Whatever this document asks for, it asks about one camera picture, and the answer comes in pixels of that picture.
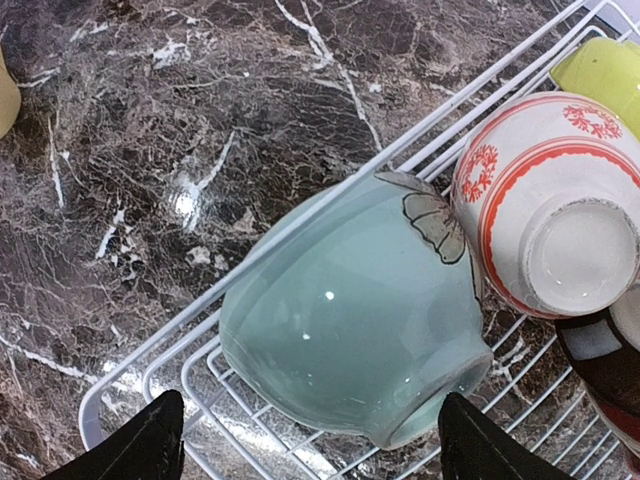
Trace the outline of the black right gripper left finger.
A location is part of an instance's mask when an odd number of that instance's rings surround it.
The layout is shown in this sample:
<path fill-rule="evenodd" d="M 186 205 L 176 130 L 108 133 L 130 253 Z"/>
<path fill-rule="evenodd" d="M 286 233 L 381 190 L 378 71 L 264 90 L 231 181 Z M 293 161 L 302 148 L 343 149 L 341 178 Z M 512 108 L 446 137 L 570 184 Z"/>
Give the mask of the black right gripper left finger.
<path fill-rule="evenodd" d="M 184 469 L 184 401 L 168 390 L 102 443 L 42 480 L 174 479 Z"/>

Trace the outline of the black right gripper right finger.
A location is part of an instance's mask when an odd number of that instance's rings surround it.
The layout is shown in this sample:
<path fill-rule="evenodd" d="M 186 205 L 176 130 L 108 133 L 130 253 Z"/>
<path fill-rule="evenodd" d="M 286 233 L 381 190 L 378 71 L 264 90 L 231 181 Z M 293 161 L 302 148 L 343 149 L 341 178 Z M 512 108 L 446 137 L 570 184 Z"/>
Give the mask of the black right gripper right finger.
<path fill-rule="evenodd" d="M 459 393 L 438 415 L 444 480 L 545 480 L 572 477 L 517 443 Z"/>

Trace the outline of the light teal ceramic bowl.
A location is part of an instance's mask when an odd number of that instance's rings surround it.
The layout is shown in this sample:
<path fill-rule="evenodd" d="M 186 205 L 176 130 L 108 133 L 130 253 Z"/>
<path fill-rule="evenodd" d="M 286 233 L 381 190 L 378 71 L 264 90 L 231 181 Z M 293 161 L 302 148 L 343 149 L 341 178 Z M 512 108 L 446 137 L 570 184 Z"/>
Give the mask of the light teal ceramic bowl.
<path fill-rule="evenodd" d="M 445 198 L 377 173 L 224 296 L 230 367 L 293 420 L 392 450 L 489 370 L 482 281 Z"/>

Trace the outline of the yellow ceramic cup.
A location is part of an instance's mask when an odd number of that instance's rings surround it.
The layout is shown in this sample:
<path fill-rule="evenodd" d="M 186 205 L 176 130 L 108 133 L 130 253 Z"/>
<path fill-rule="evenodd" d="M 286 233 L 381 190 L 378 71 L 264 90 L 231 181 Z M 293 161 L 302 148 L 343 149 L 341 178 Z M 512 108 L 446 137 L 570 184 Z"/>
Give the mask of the yellow ceramic cup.
<path fill-rule="evenodd" d="M 21 93 L 9 74 L 3 52 L 0 52 L 0 138 L 7 135 L 19 114 Z"/>

